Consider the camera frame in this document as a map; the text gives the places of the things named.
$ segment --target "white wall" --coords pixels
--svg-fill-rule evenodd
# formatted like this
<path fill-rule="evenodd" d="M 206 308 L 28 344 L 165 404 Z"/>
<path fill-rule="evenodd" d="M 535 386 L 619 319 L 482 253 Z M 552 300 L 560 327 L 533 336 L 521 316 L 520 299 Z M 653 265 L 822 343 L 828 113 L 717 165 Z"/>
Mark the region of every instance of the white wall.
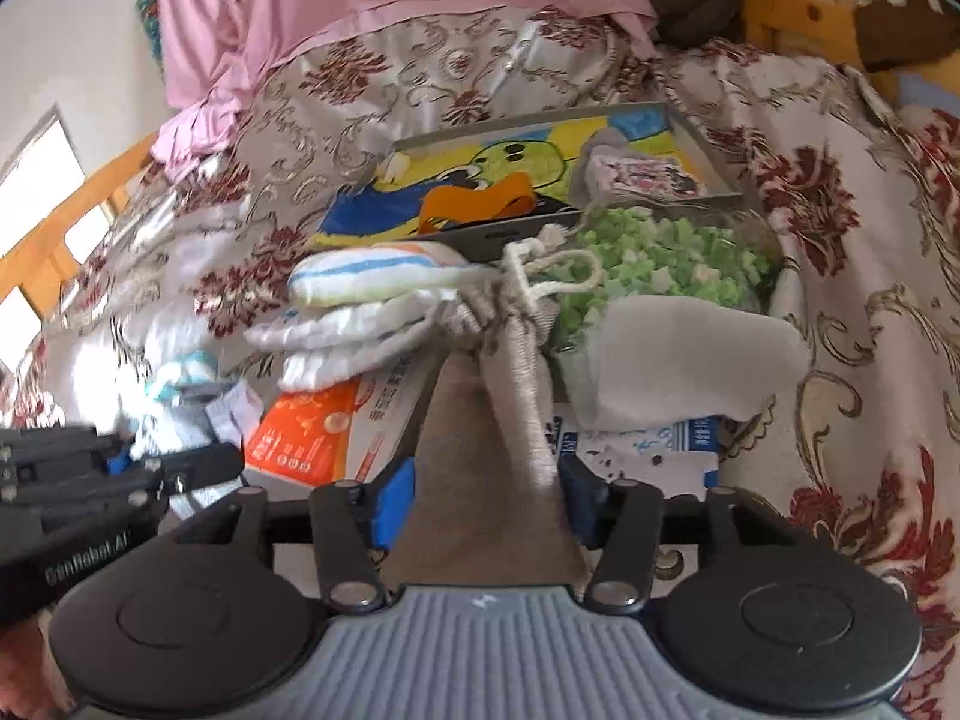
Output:
<path fill-rule="evenodd" d="M 87 175 L 170 116 L 136 0 L 3 0 L 0 167 L 54 105 Z"/>

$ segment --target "white cloth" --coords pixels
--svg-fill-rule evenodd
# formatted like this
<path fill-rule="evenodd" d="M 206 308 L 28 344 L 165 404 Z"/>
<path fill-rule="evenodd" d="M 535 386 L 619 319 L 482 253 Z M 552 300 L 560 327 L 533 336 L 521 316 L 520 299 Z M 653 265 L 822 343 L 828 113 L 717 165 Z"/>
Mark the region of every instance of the white cloth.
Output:
<path fill-rule="evenodd" d="M 262 349 L 293 352 L 283 363 L 280 389 L 319 391 L 423 344 L 456 295 L 456 290 L 413 290 L 328 312 L 291 310 L 245 335 Z"/>
<path fill-rule="evenodd" d="M 746 421 L 800 383 L 810 352 L 782 319 L 632 295 L 611 300 L 584 345 L 558 360 L 577 421 L 627 431 L 709 415 Z"/>
<path fill-rule="evenodd" d="M 493 272 L 434 241 L 397 241 L 312 254 L 293 269 L 290 299 L 301 306 L 389 300 L 410 290 L 457 287 Z"/>

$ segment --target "pillow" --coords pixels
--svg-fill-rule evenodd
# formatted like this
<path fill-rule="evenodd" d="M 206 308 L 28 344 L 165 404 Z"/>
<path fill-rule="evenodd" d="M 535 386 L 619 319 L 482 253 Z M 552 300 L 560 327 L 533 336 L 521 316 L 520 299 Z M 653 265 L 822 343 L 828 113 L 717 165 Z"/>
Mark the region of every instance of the pillow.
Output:
<path fill-rule="evenodd" d="M 329 308 L 389 300 L 411 290 L 457 288 L 493 273 L 447 245 L 398 241 L 311 255 L 293 269 L 287 286 L 291 302 Z"/>

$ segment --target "black circular knob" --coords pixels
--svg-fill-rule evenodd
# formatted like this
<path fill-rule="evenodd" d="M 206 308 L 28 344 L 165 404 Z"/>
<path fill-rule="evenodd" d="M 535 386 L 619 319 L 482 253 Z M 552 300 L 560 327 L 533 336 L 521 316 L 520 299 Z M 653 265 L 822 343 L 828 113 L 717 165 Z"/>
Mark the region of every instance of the black circular knob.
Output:
<path fill-rule="evenodd" d="M 50 643 L 70 688 L 105 709 L 197 716 L 272 683 L 316 623 L 288 581 L 229 546 L 150 546 L 77 586 Z"/>
<path fill-rule="evenodd" d="M 659 630 L 701 688 L 785 714 L 889 698 L 920 651 L 920 621 L 904 598 L 816 546 L 724 554 L 667 596 Z"/>

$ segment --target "window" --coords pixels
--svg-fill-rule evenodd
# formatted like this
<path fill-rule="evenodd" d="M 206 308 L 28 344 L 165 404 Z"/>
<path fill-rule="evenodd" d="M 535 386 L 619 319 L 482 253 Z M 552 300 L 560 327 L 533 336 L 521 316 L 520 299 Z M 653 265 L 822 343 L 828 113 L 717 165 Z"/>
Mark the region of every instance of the window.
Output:
<path fill-rule="evenodd" d="M 0 172 L 0 257 L 83 184 L 85 176 L 56 110 L 27 138 Z M 107 234 L 109 219 L 94 208 L 67 232 L 64 242 L 83 263 Z M 40 331 L 40 319 L 20 290 L 0 302 L 0 361 L 15 370 L 27 346 Z"/>

